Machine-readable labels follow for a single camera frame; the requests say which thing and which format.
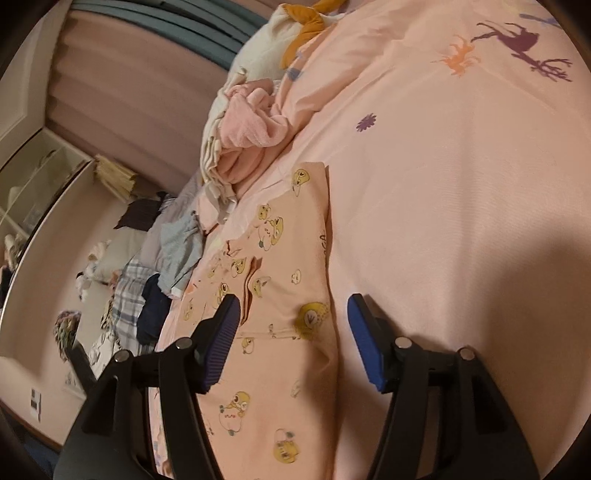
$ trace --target screw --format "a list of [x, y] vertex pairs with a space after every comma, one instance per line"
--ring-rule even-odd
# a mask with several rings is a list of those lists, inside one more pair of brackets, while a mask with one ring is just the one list
[[129, 351], [127, 350], [119, 350], [115, 354], [115, 361], [117, 363], [125, 362], [129, 358]]
[[183, 337], [179, 338], [174, 344], [179, 350], [185, 350], [192, 346], [193, 341], [189, 337]]
[[398, 337], [396, 340], [394, 340], [394, 343], [398, 348], [411, 348], [413, 345], [412, 340], [406, 337]]
[[472, 349], [468, 348], [467, 346], [465, 346], [464, 348], [462, 348], [460, 350], [460, 356], [462, 357], [462, 359], [464, 359], [468, 362], [471, 360], [474, 360], [476, 358], [474, 351]]

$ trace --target plaid blanket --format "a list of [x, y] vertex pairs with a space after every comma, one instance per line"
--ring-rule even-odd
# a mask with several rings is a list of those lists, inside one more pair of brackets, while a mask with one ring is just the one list
[[142, 291], [145, 283], [156, 271], [139, 263], [139, 255], [129, 260], [121, 271], [115, 287], [111, 318], [113, 328], [121, 348], [127, 349], [135, 356], [154, 351], [155, 343], [140, 345], [135, 337], [138, 317], [144, 306]]

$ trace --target pink bedsheet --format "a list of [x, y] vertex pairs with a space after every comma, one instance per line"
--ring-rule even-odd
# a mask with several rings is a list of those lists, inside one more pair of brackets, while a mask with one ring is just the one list
[[355, 292], [426, 348], [472, 345], [545, 474], [591, 411], [591, 74], [534, 1], [374, 0], [314, 42], [278, 95], [309, 121], [194, 275], [290, 188], [294, 164], [324, 162], [334, 478], [366, 477], [389, 402], [349, 330]]

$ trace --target wall outlet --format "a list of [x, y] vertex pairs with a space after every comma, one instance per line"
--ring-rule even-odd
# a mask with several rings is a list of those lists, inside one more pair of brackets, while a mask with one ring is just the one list
[[41, 392], [31, 389], [31, 417], [41, 421]]

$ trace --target orange plush toy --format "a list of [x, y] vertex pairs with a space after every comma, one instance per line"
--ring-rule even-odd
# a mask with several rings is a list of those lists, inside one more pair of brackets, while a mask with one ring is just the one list
[[320, 0], [311, 7], [304, 5], [284, 4], [287, 14], [299, 24], [302, 24], [300, 34], [287, 47], [281, 59], [281, 68], [286, 69], [294, 61], [298, 48], [308, 43], [312, 38], [325, 28], [324, 20], [320, 14], [327, 15], [338, 9], [345, 0]]

